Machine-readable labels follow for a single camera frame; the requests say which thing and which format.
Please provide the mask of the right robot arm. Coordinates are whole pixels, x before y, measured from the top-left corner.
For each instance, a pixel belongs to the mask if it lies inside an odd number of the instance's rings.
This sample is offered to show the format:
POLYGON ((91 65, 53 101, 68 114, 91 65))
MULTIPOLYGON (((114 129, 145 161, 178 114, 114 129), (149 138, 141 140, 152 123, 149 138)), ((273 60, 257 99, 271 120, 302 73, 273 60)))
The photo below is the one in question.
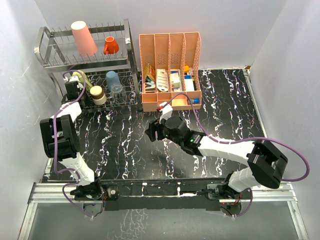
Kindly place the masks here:
POLYGON ((209 199, 237 199, 242 191, 254 186, 278 189, 288 163, 288 158, 269 140, 217 143, 205 133, 190 129, 177 116, 149 122, 145 134, 151 142, 168 139, 189 155, 218 157, 246 165, 229 173, 222 184, 206 187, 203 193, 209 199))

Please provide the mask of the clear faceted glass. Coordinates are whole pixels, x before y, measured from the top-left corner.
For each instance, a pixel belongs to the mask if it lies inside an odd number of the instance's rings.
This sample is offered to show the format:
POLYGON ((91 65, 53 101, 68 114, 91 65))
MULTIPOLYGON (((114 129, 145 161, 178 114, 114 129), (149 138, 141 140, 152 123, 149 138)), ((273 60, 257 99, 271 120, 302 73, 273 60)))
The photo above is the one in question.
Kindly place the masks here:
POLYGON ((110 89, 111 99, 114 104, 120 104, 127 100, 127 94, 122 84, 114 84, 110 89))

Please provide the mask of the light green mug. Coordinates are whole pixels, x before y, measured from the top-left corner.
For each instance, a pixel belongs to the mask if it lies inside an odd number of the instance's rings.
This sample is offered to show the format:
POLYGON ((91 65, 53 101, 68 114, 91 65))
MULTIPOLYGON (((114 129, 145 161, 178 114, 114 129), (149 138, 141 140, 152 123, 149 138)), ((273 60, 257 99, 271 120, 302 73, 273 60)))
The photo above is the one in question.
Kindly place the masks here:
POLYGON ((87 91, 90 91, 90 89, 93 87, 92 83, 89 81, 87 75, 83 71, 81 70, 74 71, 72 73, 72 76, 77 76, 82 85, 85 82, 85 87, 87 91))

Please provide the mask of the blue plastic cup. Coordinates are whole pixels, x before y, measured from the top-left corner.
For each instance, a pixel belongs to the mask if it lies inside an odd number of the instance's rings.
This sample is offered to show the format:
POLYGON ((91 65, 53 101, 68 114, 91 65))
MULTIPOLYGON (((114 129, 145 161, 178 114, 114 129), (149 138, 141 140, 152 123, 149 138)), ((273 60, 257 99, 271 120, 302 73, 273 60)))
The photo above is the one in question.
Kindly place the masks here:
POLYGON ((112 90, 114 85, 121 85, 119 76, 115 71, 110 70, 106 73, 106 84, 109 91, 112 90))

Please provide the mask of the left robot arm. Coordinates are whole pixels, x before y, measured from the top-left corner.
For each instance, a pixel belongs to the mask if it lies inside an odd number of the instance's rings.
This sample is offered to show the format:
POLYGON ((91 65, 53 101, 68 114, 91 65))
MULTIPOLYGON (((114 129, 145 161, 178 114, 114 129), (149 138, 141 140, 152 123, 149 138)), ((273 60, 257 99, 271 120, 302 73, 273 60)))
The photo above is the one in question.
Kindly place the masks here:
POLYGON ((76 199, 88 198, 99 200, 104 194, 97 175, 88 167, 80 153, 80 139, 74 122, 82 113, 77 100, 61 106, 57 115, 40 121, 40 131, 44 152, 53 159, 54 171, 62 164, 77 181, 77 187, 70 194, 76 199))

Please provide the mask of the cream and brown tumbler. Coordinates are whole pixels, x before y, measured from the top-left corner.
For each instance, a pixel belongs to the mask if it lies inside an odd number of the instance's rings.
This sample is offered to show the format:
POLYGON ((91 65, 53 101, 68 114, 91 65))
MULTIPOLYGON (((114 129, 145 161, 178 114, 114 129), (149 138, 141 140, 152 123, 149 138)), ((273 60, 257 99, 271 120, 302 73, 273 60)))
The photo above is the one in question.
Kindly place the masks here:
POLYGON ((107 101, 107 97, 101 86, 95 85, 90 88, 89 93, 92 97, 93 102, 100 106, 104 105, 107 101))

